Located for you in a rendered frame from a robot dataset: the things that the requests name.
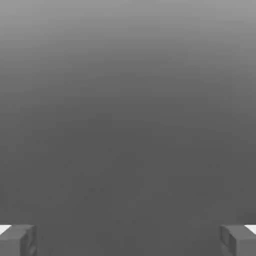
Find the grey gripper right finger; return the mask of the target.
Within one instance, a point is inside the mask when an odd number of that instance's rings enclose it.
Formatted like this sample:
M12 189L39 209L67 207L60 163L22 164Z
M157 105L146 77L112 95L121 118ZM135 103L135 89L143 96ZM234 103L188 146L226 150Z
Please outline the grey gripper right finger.
M256 224L221 225L222 256L256 256Z

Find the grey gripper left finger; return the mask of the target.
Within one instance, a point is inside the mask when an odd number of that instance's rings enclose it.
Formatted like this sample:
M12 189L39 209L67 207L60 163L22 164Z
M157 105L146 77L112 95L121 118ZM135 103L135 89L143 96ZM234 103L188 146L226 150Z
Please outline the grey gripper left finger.
M0 256L38 256L37 226L0 224Z

